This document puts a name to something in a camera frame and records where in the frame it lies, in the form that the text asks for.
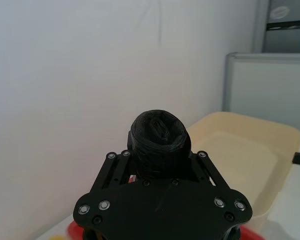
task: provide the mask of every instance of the silver bolt head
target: silver bolt head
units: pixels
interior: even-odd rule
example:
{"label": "silver bolt head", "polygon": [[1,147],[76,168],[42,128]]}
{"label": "silver bolt head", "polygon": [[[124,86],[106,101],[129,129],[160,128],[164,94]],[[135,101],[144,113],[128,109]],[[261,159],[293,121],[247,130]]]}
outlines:
{"label": "silver bolt head", "polygon": [[88,205],[82,205],[79,207],[79,214],[84,215],[89,212],[90,206]]}
{"label": "silver bolt head", "polygon": [[207,155],[204,152],[199,152],[199,157],[205,158]]}
{"label": "silver bolt head", "polygon": [[116,157],[116,155],[114,154],[114,153],[110,153],[109,155],[108,155],[108,158],[109,159],[114,159]]}
{"label": "silver bolt head", "polygon": [[217,207],[219,207],[219,208],[224,208],[225,207],[225,202],[222,200],[222,199],[220,199],[220,198],[216,198],[215,200],[214,200],[214,204],[217,206]]}
{"label": "silver bolt head", "polygon": [[234,205],[235,205],[236,208],[239,209],[240,211],[246,210],[246,206],[245,206],[242,202],[236,201],[236,202],[234,203]]}
{"label": "silver bolt head", "polygon": [[110,207],[110,202],[107,200],[103,200],[99,203],[99,209],[101,211],[107,210]]}

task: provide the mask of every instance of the white panel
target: white panel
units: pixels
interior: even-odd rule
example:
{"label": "white panel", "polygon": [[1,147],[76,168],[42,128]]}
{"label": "white panel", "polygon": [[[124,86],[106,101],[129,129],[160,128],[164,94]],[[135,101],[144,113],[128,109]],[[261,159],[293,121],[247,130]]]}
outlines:
{"label": "white panel", "polygon": [[0,240],[68,216],[138,114],[219,111],[255,0],[0,0]]}
{"label": "white panel", "polygon": [[300,61],[238,60],[232,72],[231,112],[300,130]]}

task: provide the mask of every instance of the red object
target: red object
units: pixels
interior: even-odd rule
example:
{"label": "red object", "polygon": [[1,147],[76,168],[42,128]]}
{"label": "red object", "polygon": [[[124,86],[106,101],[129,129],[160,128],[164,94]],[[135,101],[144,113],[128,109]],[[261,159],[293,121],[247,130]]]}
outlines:
{"label": "red object", "polygon": [[240,240],[265,240],[263,237],[249,230],[248,228],[241,226],[241,238]]}
{"label": "red object", "polygon": [[74,221],[68,226],[67,233],[71,240],[83,240],[82,235],[84,234],[84,229],[78,226]]}
{"label": "red object", "polygon": [[[265,240],[263,237],[249,230],[248,228],[241,226],[241,238],[240,240]],[[84,229],[78,226],[74,221],[68,226],[68,236],[71,240],[83,240],[82,235]]]}

